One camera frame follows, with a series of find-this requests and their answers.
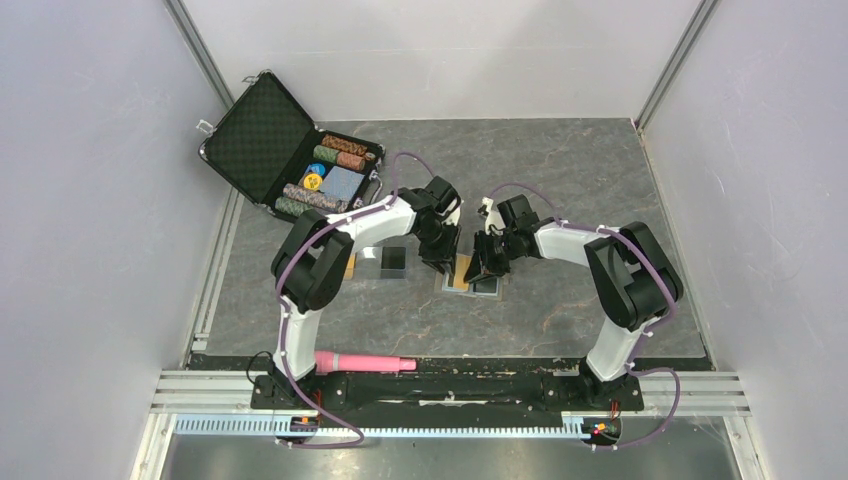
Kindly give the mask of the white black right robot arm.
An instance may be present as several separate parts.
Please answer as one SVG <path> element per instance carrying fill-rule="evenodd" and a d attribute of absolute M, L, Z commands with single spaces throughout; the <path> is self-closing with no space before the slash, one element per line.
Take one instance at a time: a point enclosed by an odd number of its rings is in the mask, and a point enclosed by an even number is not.
<path fill-rule="evenodd" d="M 633 352 L 650 326 L 671 313 L 684 289 L 679 274 L 642 222 L 589 227 L 553 217 L 542 219 L 518 195 L 481 202 L 484 227 L 474 236 L 468 284 L 510 273 L 512 261 L 532 257 L 587 268 L 604 312 L 600 334 L 581 360 L 577 392 L 591 408 L 618 393 L 617 380 L 633 367 Z"/>

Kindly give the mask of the gold credit card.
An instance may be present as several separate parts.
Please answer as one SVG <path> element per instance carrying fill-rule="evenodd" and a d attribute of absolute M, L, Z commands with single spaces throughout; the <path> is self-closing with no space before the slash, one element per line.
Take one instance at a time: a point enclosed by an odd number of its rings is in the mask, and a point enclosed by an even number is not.
<path fill-rule="evenodd" d="M 453 273 L 448 276 L 447 287 L 451 291 L 468 292 L 469 283 L 465 280 L 465 275 L 469 269 L 471 258 L 467 255 L 458 254 L 455 261 Z"/>
<path fill-rule="evenodd" d="M 344 271 L 343 279 L 344 280 L 352 280 L 355 272 L 355 264 L 356 264 L 356 256 L 351 255 Z"/>

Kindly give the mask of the pink cylindrical marker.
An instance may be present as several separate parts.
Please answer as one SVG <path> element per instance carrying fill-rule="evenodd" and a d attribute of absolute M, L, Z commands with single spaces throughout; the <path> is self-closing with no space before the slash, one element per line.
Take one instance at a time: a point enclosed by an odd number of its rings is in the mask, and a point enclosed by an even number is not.
<path fill-rule="evenodd" d="M 415 371 L 417 362 L 412 358 L 380 355 L 341 354 L 330 351 L 315 352 L 316 371 L 332 372 L 400 373 Z"/>

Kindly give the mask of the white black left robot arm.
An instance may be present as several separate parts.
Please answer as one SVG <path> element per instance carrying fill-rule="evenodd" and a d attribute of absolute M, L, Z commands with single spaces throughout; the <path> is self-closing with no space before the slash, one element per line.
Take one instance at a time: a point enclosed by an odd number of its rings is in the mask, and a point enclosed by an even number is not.
<path fill-rule="evenodd" d="M 422 188 L 401 188 L 347 213 L 323 215 L 310 209 L 300 215 L 271 265 L 281 308 L 273 354 L 275 368 L 283 373 L 275 389 L 281 400 L 297 408 L 313 397 L 309 374 L 316 368 L 320 319 L 340 291 L 350 258 L 384 240 L 412 235 L 422 263 L 452 274 L 461 204 L 453 185 L 435 176 Z"/>

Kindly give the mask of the clear acrylic card tray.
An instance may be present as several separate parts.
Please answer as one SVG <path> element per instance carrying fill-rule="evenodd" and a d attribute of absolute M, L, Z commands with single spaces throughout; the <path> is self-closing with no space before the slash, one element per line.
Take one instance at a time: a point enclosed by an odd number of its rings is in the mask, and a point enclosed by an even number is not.
<path fill-rule="evenodd" d="M 366 247 L 355 253 L 356 264 L 355 272 L 352 280 L 400 280 L 405 279 L 407 275 L 407 255 L 406 269 L 403 271 L 388 271 L 380 268 L 381 251 L 380 246 Z"/>

